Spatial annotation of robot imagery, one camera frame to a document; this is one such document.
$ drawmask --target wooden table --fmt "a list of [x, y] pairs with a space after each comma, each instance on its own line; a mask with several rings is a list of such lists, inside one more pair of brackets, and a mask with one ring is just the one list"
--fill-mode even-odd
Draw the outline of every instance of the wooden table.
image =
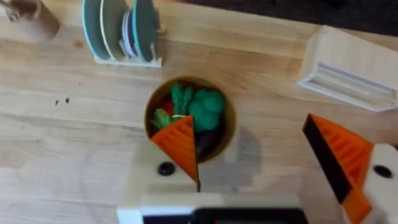
[[[295, 84], [317, 25], [157, 1], [163, 69], [112, 67], [93, 61], [80, 0], [46, 3], [63, 24], [46, 45], [0, 15], [0, 223], [117, 223], [130, 158], [146, 140], [146, 101], [177, 75], [218, 83], [238, 109], [237, 156], [200, 166], [204, 191], [296, 193], [311, 223], [341, 223], [301, 132], [307, 113], [398, 143], [397, 111], [371, 113]], [[350, 32], [398, 50], [395, 37]]]

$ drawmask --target teal plate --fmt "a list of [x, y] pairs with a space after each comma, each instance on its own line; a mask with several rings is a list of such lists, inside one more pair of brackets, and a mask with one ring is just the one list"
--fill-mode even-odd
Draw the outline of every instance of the teal plate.
[[137, 57], [136, 47], [134, 46], [134, 37], [132, 31], [132, 9], [129, 11], [129, 15], [127, 16], [127, 52], [129, 52], [130, 56]]
[[110, 58], [110, 55], [106, 50], [104, 39], [101, 34], [100, 5], [101, 0], [83, 0], [81, 21], [83, 23], [83, 30], [87, 44], [91, 52], [95, 56], [106, 60]]
[[127, 4], [124, 0], [102, 0], [101, 2], [99, 16], [102, 37], [109, 55], [116, 60], [125, 58], [119, 41], [122, 40], [121, 23], [126, 10]]
[[157, 38], [157, 20], [152, 0], [136, 0], [132, 12], [132, 29], [138, 57], [144, 62], [153, 59], [151, 43]]

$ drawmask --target wooden bowl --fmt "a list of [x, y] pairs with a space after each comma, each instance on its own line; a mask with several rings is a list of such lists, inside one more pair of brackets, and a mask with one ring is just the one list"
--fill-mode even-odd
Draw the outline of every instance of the wooden bowl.
[[167, 80], [165, 83], [161, 84], [160, 87], [158, 87], [155, 92], [152, 94], [152, 96], [149, 99], [149, 102], [147, 104], [146, 110], [145, 110], [145, 132], [147, 134], [147, 137], [150, 139], [155, 133], [156, 129], [155, 127], [150, 123], [153, 114], [156, 109], [160, 108], [161, 104], [167, 100], [170, 99], [170, 93], [172, 89], [172, 85], [174, 83], [179, 83], [183, 87], [186, 86], [192, 86], [194, 90], [197, 89], [206, 89], [206, 90], [216, 90], [220, 92], [225, 100], [225, 110], [222, 114], [221, 118], [221, 124], [223, 125], [222, 132], [221, 133], [221, 139], [218, 141], [218, 144], [215, 146], [215, 148], [212, 150], [211, 153], [209, 153], [207, 156], [204, 158], [201, 158], [198, 160], [198, 163], [204, 163], [209, 161], [210, 159], [213, 159], [214, 157], [218, 156], [221, 154], [231, 143], [235, 132], [236, 132], [236, 112], [235, 108], [232, 104], [231, 99], [229, 96], [223, 91], [221, 88], [216, 86], [214, 83], [209, 82], [208, 80], [198, 78], [198, 77], [175, 77], [170, 80]]

